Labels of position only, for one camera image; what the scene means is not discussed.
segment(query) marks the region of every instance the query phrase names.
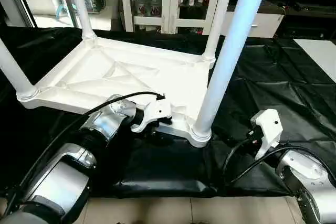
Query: white cabinet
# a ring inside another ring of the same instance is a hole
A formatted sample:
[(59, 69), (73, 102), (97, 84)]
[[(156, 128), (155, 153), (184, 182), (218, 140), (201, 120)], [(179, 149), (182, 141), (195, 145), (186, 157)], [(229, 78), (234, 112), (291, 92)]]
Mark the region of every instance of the white cabinet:
[(217, 0), (122, 0), (126, 31), (208, 35)]
[[(222, 35), (226, 35), (233, 19), (233, 12), (227, 12), (222, 26)], [(277, 31), (283, 15), (258, 13), (251, 25), (249, 37), (272, 38)]]

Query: tile floor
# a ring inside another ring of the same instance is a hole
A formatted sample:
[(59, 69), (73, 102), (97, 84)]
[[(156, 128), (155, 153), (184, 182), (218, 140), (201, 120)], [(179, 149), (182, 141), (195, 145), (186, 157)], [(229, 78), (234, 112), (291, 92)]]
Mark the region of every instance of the tile floor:
[(75, 224), (304, 224), (292, 197), (91, 198)]

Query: floor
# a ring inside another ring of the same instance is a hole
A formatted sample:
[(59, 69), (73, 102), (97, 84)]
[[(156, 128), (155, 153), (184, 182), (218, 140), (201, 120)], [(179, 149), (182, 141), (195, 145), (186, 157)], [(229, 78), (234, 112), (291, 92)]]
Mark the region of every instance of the floor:
[(75, 224), (304, 224), (292, 197), (91, 198)]
[[(106, 6), (99, 14), (89, 14), (91, 25), (93, 29), (111, 30), (112, 6)], [(34, 15), (37, 27), (73, 27), (72, 21), (68, 16), (59, 17), (51, 15)]]

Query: machine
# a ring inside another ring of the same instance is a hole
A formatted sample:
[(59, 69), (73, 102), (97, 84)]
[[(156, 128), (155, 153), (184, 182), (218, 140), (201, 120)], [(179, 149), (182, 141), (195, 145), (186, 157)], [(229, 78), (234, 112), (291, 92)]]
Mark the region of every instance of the machine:
[[(113, 95), (89, 115), (78, 130), (77, 139), (65, 143), (30, 180), (22, 198), (12, 196), (7, 216), (0, 224), (73, 223), (88, 200), (90, 176), (102, 162), (100, 153), (118, 129), (127, 126), (139, 133), (154, 121), (170, 124), (171, 117), (170, 103), (162, 95), (157, 94), (156, 100), (142, 109), (120, 95)], [(283, 129), (276, 110), (260, 111), (251, 124), (253, 129), (247, 139), (227, 156), (223, 174), (232, 155), (243, 145), (255, 155), (256, 161), (226, 186), (265, 161), (296, 195), (306, 223), (336, 223), (335, 176), (328, 166), (307, 149), (279, 143)], [(20, 203), (20, 208), (14, 209), (14, 205), (19, 205), (15, 201)]]

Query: drawer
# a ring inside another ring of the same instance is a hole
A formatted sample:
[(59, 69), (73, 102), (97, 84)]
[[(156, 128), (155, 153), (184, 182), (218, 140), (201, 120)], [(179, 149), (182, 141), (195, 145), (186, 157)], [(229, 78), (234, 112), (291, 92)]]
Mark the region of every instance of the drawer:
[[(227, 35), (232, 18), (233, 12), (227, 12), (222, 26), (222, 35)], [(272, 38), (277, 31), (282, 18), (282, 14), (258, 13), (251, 25), (251, 30), (248, 36)]]

